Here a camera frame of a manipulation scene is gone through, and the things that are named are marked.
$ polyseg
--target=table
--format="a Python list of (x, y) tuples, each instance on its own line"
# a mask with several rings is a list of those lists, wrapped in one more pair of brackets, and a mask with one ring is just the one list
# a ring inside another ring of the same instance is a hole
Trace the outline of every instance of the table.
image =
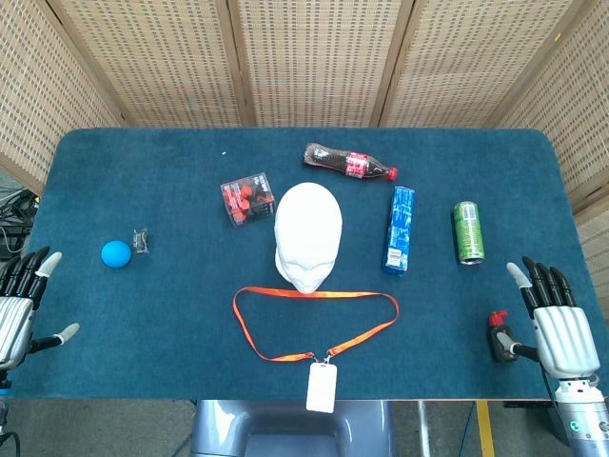
[[(409, 270), (382, 271), (393, 185), (302, 164), (308, 142), (365, 151), (417, 192)], [(246, 285), (287, 288), (274, 267), (272, 218), (233, 228), (220, 185), (265, 171), (279, 201), (316, 182), (344, 218), (336, 266), (321, 289), (396, 296), (400, 320), (337, 357), (339, 399), (546, 398), (539, 367), (492, 360), (486, 318), (534, 344), (508, 261), (523, 254), (571, 280), (606, 379), (608, 340), (555, 152), (529, 129), (81, 129), (60, 143), (31, 248), (64, 259), (49, 281), (35, 335), (81, 324), (68, 345), (30, 356), (11, 374), (21, 397), (304, 399), (308, 362), (259, 359), (233, 315)], [(486, 260), (463, 266), (451, 210), (479, 204)], [(122, 269), (102, 245), (149, 230), (150, 253)], [(383, 300), (282, 301), (244, 296), (267, 354), (324, 353), (393, 313)]]

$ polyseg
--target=cable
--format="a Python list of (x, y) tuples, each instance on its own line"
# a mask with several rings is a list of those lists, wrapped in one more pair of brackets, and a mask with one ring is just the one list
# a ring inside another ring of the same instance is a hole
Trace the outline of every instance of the cable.
[(0, 207), (0, 222), (31, 226), (36, 214), (36, 196), (28, 190), (9, 196)]
[(14, 197), (15, 195), (18, 195), (19, 193), (21, 193), (21, 190), (17, 190), (15, 193), (12, 193), (11, 195), (8, 195), (6, 197), (2, 197), (2, 198), (0, 198), (0, 202), (4, 202), (5, 200), (9, 200), (11, 197)]
[(545, 389), (548, 391), (550, 400), (552, 400), (552, 403), (554, 404), (554, 409), (556, 410), (556, 413), (560, 417), (559, 403), (556, 401), (556, 398), (554, 398), (554, 392), (550, 388), (550, 383), (548, 382), (548, 377), (546, 375), (545, 368), (543, 367), (542, 364), (540, 364), (540, 368), (541, 368), (541, 376), (543, 376), (543, 383), (545, 384)]
[(19, 440), (19, 435), (14, 431), (7, 431), (2, 436), (0, 436), (0, 446), (4, 445), (7, 440), (12, 436), (12, 439), (15, 440), (15, 457), (21, 456), (21, 441)]
[(18, 252), (21, 252), (23, 250), (23, 248), (26, 246), (26, 245), (24, 245), (21, 248), (19, 248), (18, 250), (12, 250), (9, 245), (9, 237), (7, 235), (7, 231), (4, 230), (4, 227), (2, 227), (2, 226), (0, 226), (0, 230), (2, 230), (2, 234), (4, 235), (4, 243), (5, 243), (5, 245), (7, 245), (7, 251), (10, 252), (11, 254), (16, 254)]
[(469, 425), (472, 422), (472, 412), (474, 412), (474, 406), (476, 402), (472, 402), (472, 407), (469, 409), (467, 414), (467, 422), (465, 423), (465, 430), (463, 431), (463, 437), (461, 438), (461, 445), (459, 446), (459, 457), (463, 456), (463, 448), (465, 447), (465, 438), (467, 438), (467, 432), (469, 431)]

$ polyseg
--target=beverage can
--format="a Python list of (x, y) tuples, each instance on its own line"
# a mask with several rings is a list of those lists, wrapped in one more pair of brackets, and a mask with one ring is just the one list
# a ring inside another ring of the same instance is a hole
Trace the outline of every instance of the beverage can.
[(484, 260), (484, 244), (478, 205), (460, 202), (453, 210), (459, 260), (464, 265), (479, 264)]

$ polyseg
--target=red label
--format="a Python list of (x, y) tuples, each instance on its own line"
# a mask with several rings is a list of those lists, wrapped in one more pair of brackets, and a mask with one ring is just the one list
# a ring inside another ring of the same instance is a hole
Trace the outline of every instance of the red label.
[(346, 171), (344, 174), (354, 178), (363, 178), (368, 166), (368, 156), (351, 152), (346, 158)]

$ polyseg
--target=coca-cola bottle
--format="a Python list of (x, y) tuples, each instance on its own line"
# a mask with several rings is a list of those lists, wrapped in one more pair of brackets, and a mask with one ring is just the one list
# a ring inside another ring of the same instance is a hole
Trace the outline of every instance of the coca-cola bottle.
[(317, 143), (306, 145), (303, 160), (314, 167), (335, 169), (354, 178), (383, 177), (393, 181), (398, 176), (398, 169), (386, 167), (371, 155), (327, 148)]

